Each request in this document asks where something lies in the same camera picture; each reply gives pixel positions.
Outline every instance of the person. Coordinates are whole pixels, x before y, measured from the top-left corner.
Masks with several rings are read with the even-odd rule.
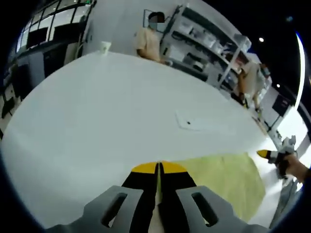
[[[160,41],[156,35],[156,30],[159,23],[164,23],[165,16],[163,12],[152,12],[148,16],[149,25],[147,28],[141,28],[137,33],[136,51],[137,55],[165,64],[160,58]]]
[[[289,163],[287,174],[295,176],[303,183],[302,194],[296,205],[269,233],[293,233],[310,229],[311,210],[311,169],[303,165],[296,156],[290,154],[284,158]]]
[[[264,88],[265,78],[268,79],[269,76],[270,72],[265,64],[248,62],[242,66],[241,73],[238,75],[238,86],[234,90],[234,94],[239,97],[241,102],[245,102],[247,96],[247,104],[254,101],[255,109],[258,111],[258,94]]]

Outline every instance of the white table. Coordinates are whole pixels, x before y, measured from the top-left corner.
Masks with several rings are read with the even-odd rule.
[[[209,119],[211,130],[181,129],[176,111]],[[17,109],[2,142],[15,189],[46,228],[80,217],[138,164],[245,151],[267,191],[250,222],[269,226],[281,182],[259,149],[275,146],[234,100],[186,73],[117,53],[92,53],[53,73]]]

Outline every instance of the green towel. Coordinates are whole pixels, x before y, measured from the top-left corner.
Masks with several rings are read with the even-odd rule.
[[[231,203],[237,216],[248,222],[256,213],[265,187],[253,160],[244,154],[221,154],[176,161],[197,186],[204,185]]]

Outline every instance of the gray gripper bracket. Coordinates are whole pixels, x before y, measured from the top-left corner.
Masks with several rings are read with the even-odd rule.
[[[190,233],[268,232],[263,226],[248,225],[239,219],[229,202],[205,186],[179,189],[176,192],[185,210]]]
[[[56,225],[48,233],[127,233],[143,190],[112,186],[86,204],[83,215],[68,225]],[[116,216],[111,227],[105,226]]]

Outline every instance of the beige shirt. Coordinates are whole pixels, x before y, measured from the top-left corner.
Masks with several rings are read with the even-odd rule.
[[[246,77],[244,78],[245,94],[249,95],[252,99],[257,92],[263,89],[263,83],[259,77],[260,65],[254,62],[248,62],[242,66],[242,69],[246,73]],[[236,95],[239,95],[239,88],[237,87],[234,92]]]
[[[141,28],[136,35],[136,49],[145,49],[147,54],[157,62],[160,61],[160,41],[150,28]]]

